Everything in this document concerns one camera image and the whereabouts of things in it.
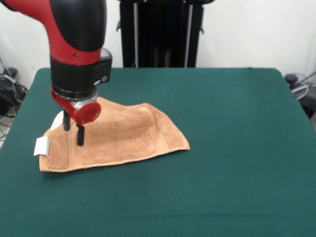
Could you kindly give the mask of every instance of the cable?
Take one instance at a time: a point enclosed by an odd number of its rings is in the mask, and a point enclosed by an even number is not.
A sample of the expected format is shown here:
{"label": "cable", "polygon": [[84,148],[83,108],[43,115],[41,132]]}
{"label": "cable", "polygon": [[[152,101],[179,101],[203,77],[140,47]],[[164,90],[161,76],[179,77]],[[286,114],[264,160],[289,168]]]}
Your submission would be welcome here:
{"label": "cable", "polygon": [[292,90],[292,93],[294,94],[294,93],[296,93],[296,92],[298,92],[300,90],[306,89],[303,94],[301,94],[299,96],[295,96],[297,100],[300,100],[300,99],[304,98],[305,96],[307,96],[307,94],[309,93],[311,87],[316,87],[316,84],[310,84],[310,85],[305,84],[305,83],[302,83],[302,84],[303,84],[303,86],[300,86],[300,87],[295,88],[295,89]]}
{"label": "cable", "polygon": [[309,87],[306,88],[305,92],[302,95],[297,96],[296,99],[297,100],[303,99],[305,96],[307,96],[308,92],[310,92]]}
{"label": "cable", "polygon": [[298,88],[293,89],[293,90],[292,90],[292,93],[298,92],[298,91],[300,91],[300,90],[304,90],[304,89],[309,88],[309,87],[310,87],[309,85],[304,84],[303,86],[300,86],[300,87],[298,87]]}
{"label": "cable", "polygon": [[11,77],[11,72],[8,70],[8,68],[6,68],[3,64],[2,58],[1,58],[1,54],[0,54],[0,63],[2,65],[2,67],[4,68],[4,70],[6,71],[6,73],[8,73],[8,75]]}
{"label": "cable", "polygon": [[312,78],[313,76],[315,76],[316,75],[316,72],[313,72],[312,74],[310,74],[308,77],[305,77],[303,80],[301,80],[301,81],[298,81],[296,84],[298,84],[298,83],[302,83],[302,82],[305,82],[306,80],[308,80],[308,79],[310,79],[310,78]]}
{"label": "cable", "polygon": [[6,137],[8,134],[4,134],[0,137],[0,140],[3,139],[4,137]]}
{"label": "cable", "polygon": [[4,127],[11,127],[10,125],[4,124],[4,123],[2,123],[2,122],[0,122],[0,125],[2,125],[2,126],[4,126]]}

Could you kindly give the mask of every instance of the white wall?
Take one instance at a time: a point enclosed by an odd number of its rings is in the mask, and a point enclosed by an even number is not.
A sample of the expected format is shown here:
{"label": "white wall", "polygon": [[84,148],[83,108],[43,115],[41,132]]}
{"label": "white wall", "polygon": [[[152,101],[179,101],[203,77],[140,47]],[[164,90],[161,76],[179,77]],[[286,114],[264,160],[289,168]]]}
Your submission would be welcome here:
{"label": "white wall", "polygon": [[[122,66],[119,1],[108,0],[105,47],[114,67]],[[315,0],[216,0],[205,6],[198,67],[274,67],[284,74],[316,70]],[[0,6],[0,53],[30,86],[41,67],[49,67],[43,26]]]}

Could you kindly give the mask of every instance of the orange towel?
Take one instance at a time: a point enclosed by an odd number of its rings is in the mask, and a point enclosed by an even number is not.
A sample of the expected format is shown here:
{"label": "orange towel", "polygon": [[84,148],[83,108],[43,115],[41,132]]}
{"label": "orange towel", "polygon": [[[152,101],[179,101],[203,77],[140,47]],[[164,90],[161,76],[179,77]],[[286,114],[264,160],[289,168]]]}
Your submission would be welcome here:
{"label": "orange towel", "polygon": [[123,106],[98,98],[102,107],[96,121],[85,124],[84,146],[76,145],[77,126],[48,130],[49,153],[40,155],[39,169],[68,172],[116,165],[189,150],[182,132],[167,115],[149,104]]}

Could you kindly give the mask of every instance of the table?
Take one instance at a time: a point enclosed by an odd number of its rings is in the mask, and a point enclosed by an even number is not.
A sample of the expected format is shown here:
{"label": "table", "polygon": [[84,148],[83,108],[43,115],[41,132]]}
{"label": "table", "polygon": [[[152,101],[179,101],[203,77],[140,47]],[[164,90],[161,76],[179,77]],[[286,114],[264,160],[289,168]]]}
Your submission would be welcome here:
{"label": "table", "polygon": [[192,150],[65,174],[33,157],[49,73],[0,151],[1,237],[316,236],[316,134],[277,70],[113,69],[99,95],[151,103]]}

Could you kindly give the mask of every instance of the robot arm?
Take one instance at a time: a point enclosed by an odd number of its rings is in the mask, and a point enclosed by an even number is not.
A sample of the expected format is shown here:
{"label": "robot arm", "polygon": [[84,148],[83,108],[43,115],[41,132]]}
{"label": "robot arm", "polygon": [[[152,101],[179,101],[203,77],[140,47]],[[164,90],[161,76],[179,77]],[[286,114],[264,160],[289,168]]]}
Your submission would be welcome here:
{"label": "robot arm", "polygon": [[64,108],[64,129],[70,118],[79,127],[94,121],[101,107],[95,86],[109,81],[112,56],[102,49],[106,33],[105,0],[0,0],[7,8],[40,21],[48,35],[51,94]]}

